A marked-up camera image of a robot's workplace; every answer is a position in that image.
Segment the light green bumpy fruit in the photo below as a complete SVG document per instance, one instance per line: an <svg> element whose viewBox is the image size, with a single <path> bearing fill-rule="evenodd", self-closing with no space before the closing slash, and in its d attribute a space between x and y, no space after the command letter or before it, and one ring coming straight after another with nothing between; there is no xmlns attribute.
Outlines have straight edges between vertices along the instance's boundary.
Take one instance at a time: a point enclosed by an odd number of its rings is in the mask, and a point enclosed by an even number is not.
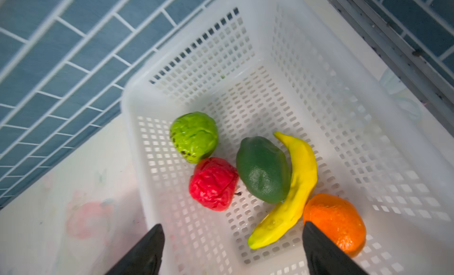
<svg viewBox="0 0 454 275"><path fill-rule="evenodd" d="M174 120L170 139L187 162L197 164L215 151L219 142L218 127L207 114L193 112Z"/></svg>

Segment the dark green lime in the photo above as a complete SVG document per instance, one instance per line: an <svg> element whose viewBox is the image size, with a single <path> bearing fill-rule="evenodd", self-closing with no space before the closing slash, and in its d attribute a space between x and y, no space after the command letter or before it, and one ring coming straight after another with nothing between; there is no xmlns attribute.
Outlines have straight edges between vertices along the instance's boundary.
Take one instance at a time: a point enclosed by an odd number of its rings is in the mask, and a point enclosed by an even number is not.
<svg viewBox="0 0 454 275"><path fill-rule="evenodd" d="M269 204L286 199L291 172L284 152L269 139L247 137L236 155L236 168L249 192Z"/></svg>

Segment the orange tangerine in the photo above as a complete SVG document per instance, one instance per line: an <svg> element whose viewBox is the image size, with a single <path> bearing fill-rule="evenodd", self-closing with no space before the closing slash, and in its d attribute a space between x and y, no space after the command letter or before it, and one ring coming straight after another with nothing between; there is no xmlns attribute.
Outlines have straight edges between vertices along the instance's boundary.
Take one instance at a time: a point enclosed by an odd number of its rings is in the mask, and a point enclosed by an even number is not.
<svg viewBox="0 0 454 275"><path fill-rule="evenodd" d="M303 221L310 221L350 257L366 243L366 226L356 208L338 196L319 193L309 200Z"/></svg>

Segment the red apple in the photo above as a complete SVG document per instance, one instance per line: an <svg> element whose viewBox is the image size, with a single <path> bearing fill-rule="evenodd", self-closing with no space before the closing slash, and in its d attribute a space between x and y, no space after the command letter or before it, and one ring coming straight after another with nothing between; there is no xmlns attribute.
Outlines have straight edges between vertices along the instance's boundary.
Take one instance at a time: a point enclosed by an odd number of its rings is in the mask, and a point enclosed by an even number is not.
<svg viewBox="0 0 454 275"><path fill-rule="evenodd" d="M237 169L218 157L199 162L189 182L191 197L213 211L227 210L233 200L239 180Z"/></svg>

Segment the yellow banana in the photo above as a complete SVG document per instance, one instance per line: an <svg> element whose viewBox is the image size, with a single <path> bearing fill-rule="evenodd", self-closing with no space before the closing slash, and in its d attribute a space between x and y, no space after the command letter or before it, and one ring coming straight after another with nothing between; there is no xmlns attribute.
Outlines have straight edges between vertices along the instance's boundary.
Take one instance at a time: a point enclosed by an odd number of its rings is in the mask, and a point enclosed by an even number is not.
<svg viewBox="0 0 454 275"><path fill-rule="evenodd" d="M290 190L284 202L277 204L252 232L248 246L253 250L275 243L297 224L318 182L318 165L311 146L301 139L280 132L275 132L274 136L290 153Z"/></svg>

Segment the white perforated plastic basket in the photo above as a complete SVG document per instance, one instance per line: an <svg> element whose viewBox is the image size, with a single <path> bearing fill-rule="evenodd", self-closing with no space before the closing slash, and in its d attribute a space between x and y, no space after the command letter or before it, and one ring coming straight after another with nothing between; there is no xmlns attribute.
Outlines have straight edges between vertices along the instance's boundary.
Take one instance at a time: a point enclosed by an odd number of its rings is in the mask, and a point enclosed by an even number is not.
<svg viewBox="0 0 454 275"><path fill-rule="evenodd" d="M161 275L307 275L303 221L277 242L247 245L272 210L243 183L214 212L189 194L194 167L170 126L216 121L216 157L279 131L307 142L315 193L350 201L367 229L353 261L371 275L454 272L454 169L304 0L215 0L127 82L128 124L147 226L165 235Z"/></svg>

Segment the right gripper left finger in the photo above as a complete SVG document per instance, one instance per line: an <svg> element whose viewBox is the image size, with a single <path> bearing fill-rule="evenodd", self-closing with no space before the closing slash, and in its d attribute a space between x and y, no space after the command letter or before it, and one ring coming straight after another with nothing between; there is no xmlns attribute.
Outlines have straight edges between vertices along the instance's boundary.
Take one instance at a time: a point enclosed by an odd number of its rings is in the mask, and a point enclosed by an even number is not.
<svg viewBox="0 0 454 275"><path fill-rule="evenodd" d="M158 275L164 245L163 227L156 224L106 275Z"/></svg>

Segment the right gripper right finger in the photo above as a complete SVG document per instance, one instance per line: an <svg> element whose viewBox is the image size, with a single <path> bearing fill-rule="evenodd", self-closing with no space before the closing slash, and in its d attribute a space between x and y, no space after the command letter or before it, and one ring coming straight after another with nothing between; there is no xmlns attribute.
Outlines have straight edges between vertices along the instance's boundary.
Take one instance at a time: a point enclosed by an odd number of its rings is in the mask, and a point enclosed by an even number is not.
<svg viewBox="0 0 454 275"><path fill-rule="evenodd" d="M310 221L304 226L302 242L310 275L367 275Z"/></svg>

